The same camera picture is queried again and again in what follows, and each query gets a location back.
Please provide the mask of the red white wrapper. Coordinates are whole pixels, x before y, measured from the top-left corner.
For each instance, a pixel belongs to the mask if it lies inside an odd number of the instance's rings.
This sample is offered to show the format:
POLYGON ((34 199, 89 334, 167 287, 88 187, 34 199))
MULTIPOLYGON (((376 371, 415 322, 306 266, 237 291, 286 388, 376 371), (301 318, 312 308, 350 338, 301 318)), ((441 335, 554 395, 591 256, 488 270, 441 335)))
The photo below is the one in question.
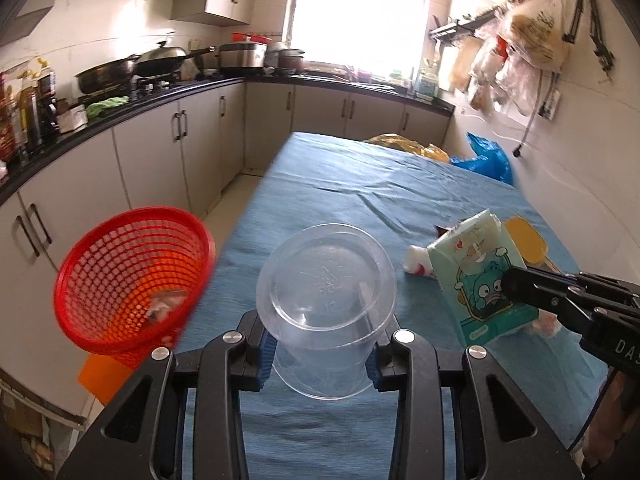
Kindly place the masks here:
POLYGON ((426 276, 427 278, 435 276, 430 255, 425 247, 410 245, 405 252, 402 266, 408 274, 426 276))

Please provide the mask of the black wok with lid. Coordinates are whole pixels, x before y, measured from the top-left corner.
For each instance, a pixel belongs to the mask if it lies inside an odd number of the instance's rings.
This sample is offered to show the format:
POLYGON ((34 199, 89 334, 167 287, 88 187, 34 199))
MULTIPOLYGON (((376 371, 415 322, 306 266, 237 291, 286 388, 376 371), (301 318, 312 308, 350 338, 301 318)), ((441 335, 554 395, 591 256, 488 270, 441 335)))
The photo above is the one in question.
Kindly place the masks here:
POLYGON ((173 74, 180 70, 184 61, 214 52, 215 48, 212 46, 186 52, 183 48, 168 46, 165 41, 161 41, 155 49, 144 52, 137 58, 134 73, 142 78, 173 74))

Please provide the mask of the window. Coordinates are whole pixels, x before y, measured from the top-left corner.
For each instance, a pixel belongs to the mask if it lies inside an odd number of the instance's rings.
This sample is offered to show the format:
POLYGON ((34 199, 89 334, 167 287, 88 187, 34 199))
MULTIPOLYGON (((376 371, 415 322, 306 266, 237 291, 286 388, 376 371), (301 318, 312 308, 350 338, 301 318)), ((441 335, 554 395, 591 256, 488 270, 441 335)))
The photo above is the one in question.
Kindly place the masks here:
POLYGON ((308 62, 407 80, 418 68, 428 0, 293 0, 288 41, 308 62))

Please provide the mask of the clear plastic cup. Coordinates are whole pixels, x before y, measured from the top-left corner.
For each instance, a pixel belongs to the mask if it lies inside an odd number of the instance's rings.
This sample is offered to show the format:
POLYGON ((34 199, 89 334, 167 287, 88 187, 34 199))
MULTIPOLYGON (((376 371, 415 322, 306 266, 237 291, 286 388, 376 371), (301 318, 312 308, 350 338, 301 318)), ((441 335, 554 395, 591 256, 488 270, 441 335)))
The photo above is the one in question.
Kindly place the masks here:
POLYGON ((291 236, 262 266, 256 286, 259 318, 277 341, 274 371, 311 399, 366 391, 366 362, 396 295, 390 257, 366 231, 327 223, 291 236))

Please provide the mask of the black frying pan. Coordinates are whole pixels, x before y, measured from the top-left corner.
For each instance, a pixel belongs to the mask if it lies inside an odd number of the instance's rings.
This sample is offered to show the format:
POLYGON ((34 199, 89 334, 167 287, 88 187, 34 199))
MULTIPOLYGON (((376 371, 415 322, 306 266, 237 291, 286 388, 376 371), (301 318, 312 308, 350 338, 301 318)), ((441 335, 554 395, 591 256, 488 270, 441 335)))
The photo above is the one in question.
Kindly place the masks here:
POLYGON ((126 84, 134 76, 134 68, 138 58, 137 55, 130 55, 78 73, 76 80, 79 91, 82 94, 91 94, 126 84))

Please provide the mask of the blue tablecloth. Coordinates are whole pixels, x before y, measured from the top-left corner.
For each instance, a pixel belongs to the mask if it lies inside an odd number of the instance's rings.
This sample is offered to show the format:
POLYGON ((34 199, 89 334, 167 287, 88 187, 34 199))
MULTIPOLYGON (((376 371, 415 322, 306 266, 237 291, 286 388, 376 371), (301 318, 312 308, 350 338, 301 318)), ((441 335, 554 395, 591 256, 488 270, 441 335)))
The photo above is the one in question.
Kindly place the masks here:
MULTIPOLYGON (((260 181, 179 340, 188 351, 232 330, 256 306, 258 276, 269 256, 310 226, 356 226, 390 262, 382 276, 357 278, 352 264, 314 262, 285 281, 333 313, 351 300, 392 300, 401 326, 439 349, 460 344, 438 284, 408 275, 406 249, 430 242, 436 226, 489 209, 542 219, 512 186, 455 166, 358 141, 295 133, 260 181)), ((262 391, 241 398, 248 473, 254 479, 384 479, 390 472, 397 412, 395 393, 367 390, 347 400, 307 398, 271 376, 262 391)))

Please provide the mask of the green tissue pack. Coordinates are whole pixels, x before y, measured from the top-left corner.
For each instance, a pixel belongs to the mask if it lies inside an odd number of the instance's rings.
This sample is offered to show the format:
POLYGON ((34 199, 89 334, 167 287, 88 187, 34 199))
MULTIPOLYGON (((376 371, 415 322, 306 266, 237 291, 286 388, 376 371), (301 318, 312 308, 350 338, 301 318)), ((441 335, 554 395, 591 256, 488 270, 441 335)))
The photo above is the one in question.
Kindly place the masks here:
POLYGON ((503 274, 525 262, 500 219, 485 209, 427 246, 460 342, 487 344, 536 321, 538 310, 509 299, 503 274))

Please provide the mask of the yellow round container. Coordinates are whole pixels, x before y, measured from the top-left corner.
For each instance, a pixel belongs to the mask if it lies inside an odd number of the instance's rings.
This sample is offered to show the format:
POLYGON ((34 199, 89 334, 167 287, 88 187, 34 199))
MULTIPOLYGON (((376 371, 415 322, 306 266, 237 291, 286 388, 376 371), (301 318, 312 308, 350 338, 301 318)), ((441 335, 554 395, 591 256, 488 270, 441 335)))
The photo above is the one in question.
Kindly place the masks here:
POLYGON ((548 255, 548 245, 538 231, 522 217, 509 218, 503 224, 525 262, 540 266, 548 255))

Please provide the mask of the green cloth on counter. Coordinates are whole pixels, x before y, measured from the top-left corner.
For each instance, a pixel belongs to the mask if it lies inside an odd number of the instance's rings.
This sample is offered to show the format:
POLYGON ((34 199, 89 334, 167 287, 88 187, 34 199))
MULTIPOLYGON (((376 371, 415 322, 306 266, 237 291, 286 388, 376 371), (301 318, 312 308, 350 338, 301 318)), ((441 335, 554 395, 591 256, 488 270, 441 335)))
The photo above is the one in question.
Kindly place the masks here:
POLYGON ((119 108, 121 106, 127 105, 130 101, 129 96, 113 96, 112 98, 108 98, 102 101, 98 101, 92 104, 89 104, 86 107, 86 115, 89 120, 93 120, 94 118, 98 118, 101 115, 114 110, 115 108, 119 108))

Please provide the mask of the yellow plastic bag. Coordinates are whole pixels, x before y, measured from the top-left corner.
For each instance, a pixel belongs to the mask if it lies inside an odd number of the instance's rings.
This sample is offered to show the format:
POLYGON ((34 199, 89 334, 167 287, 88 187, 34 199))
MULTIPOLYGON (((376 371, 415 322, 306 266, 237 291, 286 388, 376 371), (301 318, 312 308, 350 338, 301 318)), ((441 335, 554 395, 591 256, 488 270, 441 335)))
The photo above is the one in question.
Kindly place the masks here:
POLYGON ((382 133, 378 136, 372 136, 367 139, 366 143, 382 146, 383 148, 392 148, 396 151, 402 151, 413 155, 422 156, 436 162, 450 162, 449 155, 433 143, 427 145, 400 136, 397 133, 382 133))

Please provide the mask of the red mesh waste basket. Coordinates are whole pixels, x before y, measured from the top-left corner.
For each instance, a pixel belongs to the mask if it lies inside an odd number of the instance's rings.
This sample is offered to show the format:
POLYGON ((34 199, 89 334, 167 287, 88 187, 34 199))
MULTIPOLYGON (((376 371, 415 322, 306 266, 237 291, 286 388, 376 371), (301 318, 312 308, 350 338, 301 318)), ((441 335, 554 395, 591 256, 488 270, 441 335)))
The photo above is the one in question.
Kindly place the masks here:
POLYGON ((67 254, 53 292, 58 326, 77 347, 136 368, 171 348, 213 274, 206 225, 172 207, 128 210, 67 254))

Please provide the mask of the hanging bags on wall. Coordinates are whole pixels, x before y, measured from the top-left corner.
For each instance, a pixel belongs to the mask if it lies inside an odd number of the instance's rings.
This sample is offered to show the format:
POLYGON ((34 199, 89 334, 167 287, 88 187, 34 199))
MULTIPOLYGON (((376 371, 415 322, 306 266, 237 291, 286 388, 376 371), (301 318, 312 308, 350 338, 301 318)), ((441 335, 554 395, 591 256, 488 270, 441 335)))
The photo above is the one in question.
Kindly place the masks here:
POLYGON ((526 0, 483 26, 469 70, 471 107, 484 114, 506 107, 533 114, 542 76, 559 73, 568 55, 563 18, 563 0, 526 0))

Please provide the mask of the blue plastic bag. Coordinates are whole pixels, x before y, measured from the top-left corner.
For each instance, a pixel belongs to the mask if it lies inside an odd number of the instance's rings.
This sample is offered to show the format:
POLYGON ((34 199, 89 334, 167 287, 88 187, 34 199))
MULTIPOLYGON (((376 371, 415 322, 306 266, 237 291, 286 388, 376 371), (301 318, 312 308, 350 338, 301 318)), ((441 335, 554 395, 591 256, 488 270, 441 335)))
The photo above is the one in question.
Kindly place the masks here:
POLYGON ((451 156, 449 161, 454 166, 508 185, 514 185, 509 157, 506 156, 506 153, 497 142, 485 139, 482 136, 476 136, 470 132, 466 134, 466 140, 468 140, 469 146, 474 152, 474 157, 463 159, 451 156))

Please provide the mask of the silver rice cooker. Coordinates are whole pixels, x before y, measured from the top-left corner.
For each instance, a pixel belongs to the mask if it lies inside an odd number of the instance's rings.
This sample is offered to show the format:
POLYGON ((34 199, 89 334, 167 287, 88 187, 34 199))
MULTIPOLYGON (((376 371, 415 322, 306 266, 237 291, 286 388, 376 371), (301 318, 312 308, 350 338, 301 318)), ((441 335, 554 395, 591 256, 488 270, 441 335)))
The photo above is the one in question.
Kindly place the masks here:
POLYGON ((260 42, 238 41, 222 44, 218 48, 218 68, 220 70, 244 70, 262 68, 267 46, 260 42))

